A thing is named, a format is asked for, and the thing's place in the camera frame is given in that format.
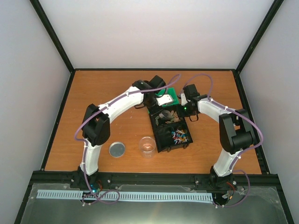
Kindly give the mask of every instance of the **black container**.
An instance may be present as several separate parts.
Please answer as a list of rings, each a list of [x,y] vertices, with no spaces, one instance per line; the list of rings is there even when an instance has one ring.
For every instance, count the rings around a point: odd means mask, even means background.
[[[178,113],[178,107],[180,105],[171,105],[163,107],[164,110],[174,111]],[[190,143],[193,142],[191,134],[189,132],[185,118],[180,118],[179,122],[166,124],[166,120],[158,119],[158,125],[156,124],[156,116],[158,114],[149,115],[151,126],[153,128],[153,133],[156,140],[158,152],[170,152],[176,148],[186,148]],[[188,139],[185,143],[175,144],[174,139],[172,138],[171,132],[175,132],[177,129],[185,130],[185,135]]]

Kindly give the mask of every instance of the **white wall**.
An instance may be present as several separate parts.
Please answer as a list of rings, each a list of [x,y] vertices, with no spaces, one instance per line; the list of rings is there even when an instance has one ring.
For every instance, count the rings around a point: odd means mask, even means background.
[[[278,173],[299,223],[299,1],[284,1],[241,73],[261,127],[272,173]]]
[[[75,68],[237,67],[273,0],[40,0]]]
[[[69,72],[29,0],[0,3],[0,223],[39,170]]]

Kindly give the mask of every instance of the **orange wooden board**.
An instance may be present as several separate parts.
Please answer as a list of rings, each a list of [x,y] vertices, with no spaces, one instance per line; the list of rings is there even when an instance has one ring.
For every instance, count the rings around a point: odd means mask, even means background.
[[[73,138],[80,126],[88,105],[105,103],[123,93],[136,80],[150,80],[159,75],[166,82],[176,74],[182,74],[174,85],[177,93],[183,84],[202,71],[77,71],[64,107],[53,146],[45,170],[73,171],[82,160],[83,143]],[[231,71],[206,71],[214,79],[213,99],[229,107],[242,108],[234,77]],[[210,87],[207,77],[197,77],[192,82],[201,94],[206,94]],[[147,109],[131,108],[111,124],[111,136],[103,145],[100,159],[100,172],[133,173],[203,173],[217,161],[221,144],[219,125],[204,114],[199,121],[186,119],[193,143],[186,149],[156,153],[151,159],[143,158],[138,143],[144,136],[153,137]],[[114,158],[109,154],[109,146],[121,141],[126,146],[125,154]],[[254,150],[242,155],[235,169],[242,168],[248,174],[261,174]]]

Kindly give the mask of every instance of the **colorful small objects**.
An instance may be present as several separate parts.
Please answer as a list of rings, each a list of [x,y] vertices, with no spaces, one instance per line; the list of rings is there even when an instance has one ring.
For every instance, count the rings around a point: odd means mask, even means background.
[[[176,130],[175,132],[171,132],[171,134],[175,145],[188,141],[186,131],[184,130]]]

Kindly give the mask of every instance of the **black bracket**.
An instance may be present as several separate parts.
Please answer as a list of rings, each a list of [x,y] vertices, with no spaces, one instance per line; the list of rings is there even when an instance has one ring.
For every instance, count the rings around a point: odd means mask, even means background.
[[[211,167],[210,176],[209,176],[209,184],[213,189],[223,190],[229,189],[227,182],[232,183],[234,181],[233,174],[227,176],[218,176],[213,168]]]
[[[194,84],[185,86],[183,88],[183,91],[186,99],[188,100],[188,103],[180,107],[180,110],[178,111],[178,116],[189,117],[189,120],[191,122],[198,121],[198,114],[200,113],[198,111],[198,102],[201,99],[207,98],[207,95],[200,95],[200,93],[197,92],[196,86]],[[196,116],[196,120],[191,119],[191,116],[194,115]]]
[[[99,108],[90,104],[85,112],[83,122],[98,112]],[[104,144],[110,137],[110,119],[107,114],[99,113],[91,119],[83,128],[83,137],[88,139],[92,146]]]
[[[236,110],[239,114],[248,118],[244,109]],[[240,149],[248,148],[256,140],[251,124],[233,113],[225,113],[219,116],[220,142],[226,152],[235,154]]]
[[[110,173],[99,173],[96,171],[92,175],[88,176],[88,183],[91,188],[97,190],[98,188],[110,189],[111,188],[111,174]],[[71,183],[71,188],[80,188],[80,189],[88,189],[86,185],[86,181],[84,178],[84,173],[81,170],[80,166],[77,171],[73,171]]]
[[[160,88],[165,86],[166,83],[165,81],[159,77],[159,76],[155,76],[153,77],[150,81],[147,80],[138,80],[135,81],[132,86],[137,87],[140,90],[151,90],[151,89],[156,89],[156,88]],[[158,93],[160,91],[154,91],[154,92],[146,92],[144,93],[143,96],[143,104],[148,108],[154,108],[155,111],[156,110],[161,110],[162,107],[160,107],[158,105],[158,101],[157,101],[157,96],[156,93]]]

